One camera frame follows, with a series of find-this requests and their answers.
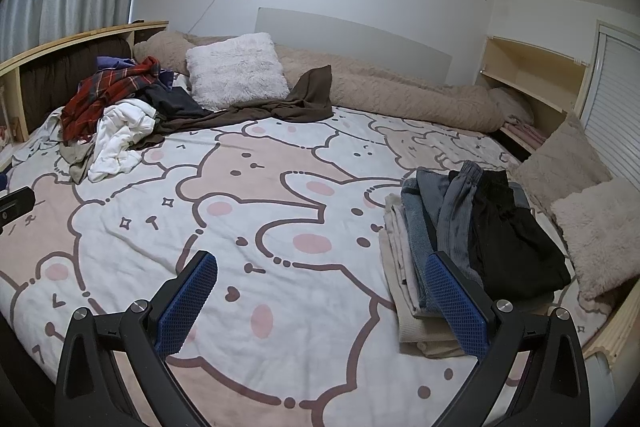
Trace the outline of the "red plaid shirt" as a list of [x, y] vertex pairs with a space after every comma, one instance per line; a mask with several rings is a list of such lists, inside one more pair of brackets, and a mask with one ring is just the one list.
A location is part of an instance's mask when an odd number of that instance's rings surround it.
[[158, 83], [160, 62], [148, 56], [142, 63], [120, 69], [104, 69], [82, 80], [77, 93], [61, 113], [62, 139], [73, 142], [91, 138], [104, 109], [140, 89]]

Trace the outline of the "light fluffy cushion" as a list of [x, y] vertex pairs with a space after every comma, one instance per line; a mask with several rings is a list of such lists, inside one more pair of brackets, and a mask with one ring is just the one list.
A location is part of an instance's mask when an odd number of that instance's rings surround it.
[[639, 275], [639, 191], [614, 178], [551, 204], [578, 280], [591, 301]]

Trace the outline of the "wooden corner shelf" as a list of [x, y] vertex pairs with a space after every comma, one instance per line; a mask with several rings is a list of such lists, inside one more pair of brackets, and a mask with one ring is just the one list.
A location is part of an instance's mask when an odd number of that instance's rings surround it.
[[530, 104], [533, 132], [519, 124], [504, 124], [500, 133], [518, 144], [526, 155], [534, 153], [564, 121], [584, 106], [589, 65], [563, 54], [524, 42], [489, 37], [480, 61], [477, 81], [489, 88], [509, 88]]

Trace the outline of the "olive khaki garment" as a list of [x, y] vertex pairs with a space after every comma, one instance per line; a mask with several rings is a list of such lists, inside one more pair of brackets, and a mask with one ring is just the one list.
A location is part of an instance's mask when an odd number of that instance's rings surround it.
[[75, 184], [81, 184], [87, 178], [88, 170], [93, 162], [95, 146], [96, 138], [60, 145], [61, 157], [67, 162], [70, 179]]

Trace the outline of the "beige rolled comforter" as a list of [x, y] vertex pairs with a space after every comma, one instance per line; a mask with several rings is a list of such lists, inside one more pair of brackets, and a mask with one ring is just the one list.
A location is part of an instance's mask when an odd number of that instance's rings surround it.
[[341, 55], [276, 46], [283, 74], [291, 87], [309, 69], [330, 65], [332, 106], [385, 116], [446, 124], [463, 130], [494, 132], [504, 123], [488, 90], [480, 86], [420, 85], [412, 77]]

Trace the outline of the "black garment in pile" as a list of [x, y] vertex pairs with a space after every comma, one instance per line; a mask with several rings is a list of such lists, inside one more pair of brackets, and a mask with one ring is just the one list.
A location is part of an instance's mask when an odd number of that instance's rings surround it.
[[208, 109], [198, 105], [194, 98], [180, 87], [167, 90], [160, 83], [152, 83], [137, 92], [137, 97], [154, 107], [165, 119], [203, 118]]

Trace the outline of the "grey window curtain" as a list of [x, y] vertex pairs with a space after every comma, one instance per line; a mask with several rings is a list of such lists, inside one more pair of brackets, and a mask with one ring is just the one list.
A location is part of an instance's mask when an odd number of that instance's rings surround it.
[[131, 0], [1, 0], [1, 60], [40, 44], [129, 22]]

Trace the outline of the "beige fluffy cushion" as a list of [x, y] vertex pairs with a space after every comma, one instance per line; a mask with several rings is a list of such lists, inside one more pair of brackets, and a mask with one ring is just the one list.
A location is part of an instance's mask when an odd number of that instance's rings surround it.
[[574, 113], [568, 113], [544, 144], [511, 174], [528, 199], [550, 219], [551, 205], [557, 200], [613, 179]]

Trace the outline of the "folded blue jeans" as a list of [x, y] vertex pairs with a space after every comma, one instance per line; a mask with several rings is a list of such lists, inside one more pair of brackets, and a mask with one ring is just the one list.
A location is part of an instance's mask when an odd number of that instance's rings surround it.
[[482, 281], [469, 255], [473, 199], [482, 174], [479, 165], [467, 161], [460, 170], [448, 174], [421, 167], [402, 184], [400, 199], [418, 285], [419, 313], [424, 317], [439, 314], [426, 283], [426, 262], [431, 254], [446, 254], [468, 279]]

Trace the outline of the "white t-shirt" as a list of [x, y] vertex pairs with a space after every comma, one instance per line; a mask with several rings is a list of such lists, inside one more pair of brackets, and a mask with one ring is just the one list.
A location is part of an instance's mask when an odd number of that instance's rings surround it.
[[137, 167], [141, 154], [132, 147], [152, 133], [155, 116], [156, 109], [138, 98], [125, 98], [104, 109], [96, 125], [89, 181], [100, 182]]

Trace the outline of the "dark brown garment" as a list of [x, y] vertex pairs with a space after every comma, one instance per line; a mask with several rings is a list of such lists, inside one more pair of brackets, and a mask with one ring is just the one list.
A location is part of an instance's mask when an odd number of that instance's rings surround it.
[[328, 119], [333, 115], [330, 99], [332, 69], [330, 65], [309, 69], [301, 75], [284, 100], [259, 100], [231, 105], [203, 118], [165, 119], [157, 112], [152, 133], [132, 147], [144, 150], [162, 143], [167, 135], [178, 132], [214, 129], [249, 120], [276, 118], [294, 124], [307, 124]]

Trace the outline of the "folded black garment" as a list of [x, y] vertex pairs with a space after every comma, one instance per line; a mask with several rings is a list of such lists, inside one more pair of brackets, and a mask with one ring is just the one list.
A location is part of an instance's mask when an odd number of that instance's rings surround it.
[[480, 170], [468, 235], [471, 268], [485, 293], [512, 303], [548, 303], [570, 283], [561, 249], [538, 225], [518, 184], [503, 170]]

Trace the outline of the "white fluffy pillow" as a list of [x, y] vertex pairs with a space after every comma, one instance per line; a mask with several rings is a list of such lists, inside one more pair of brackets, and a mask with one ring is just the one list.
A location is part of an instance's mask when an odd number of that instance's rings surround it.
[[266, 32], [187, 50], [186, 68], [194, 100], [213, 112], [236, 103], [284, 100], [290, 92]]

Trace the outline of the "folded beige trousers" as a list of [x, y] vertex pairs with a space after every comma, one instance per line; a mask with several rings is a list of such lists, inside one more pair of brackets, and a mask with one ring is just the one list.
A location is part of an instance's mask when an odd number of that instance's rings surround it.
[[461, 357], [463, 351], [447, 322], [420, 308], [418, 279], [399, 195], [385, 197], [383, 221], [378, 245], [387, 288], [396, 309], [399, 343], [415, 347], [430, 359]]

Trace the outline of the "bear pattern bed blanket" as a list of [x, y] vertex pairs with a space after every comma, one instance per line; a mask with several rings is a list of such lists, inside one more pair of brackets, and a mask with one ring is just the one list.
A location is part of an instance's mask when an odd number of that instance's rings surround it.
[[1, 312], [58, 370], [73, 312], [149, 298], [197, 251], [219, 279], [170, 369], [215, 426], [427, 426], [473, 367], [402, 349], [378, 248], [384, 202], [419, 167], [515, 159], [487, 135], [336, 108], [176, 133], [75, 184], [58, 150], [14, 167], [34, 210], [1, 236]]

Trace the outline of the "white louvered door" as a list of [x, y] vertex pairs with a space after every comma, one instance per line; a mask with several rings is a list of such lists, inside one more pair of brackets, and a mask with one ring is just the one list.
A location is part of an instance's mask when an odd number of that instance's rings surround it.
[[613, 176], [640, 183], [639, 37], [598, 23], [589, 87], [580, 121]]

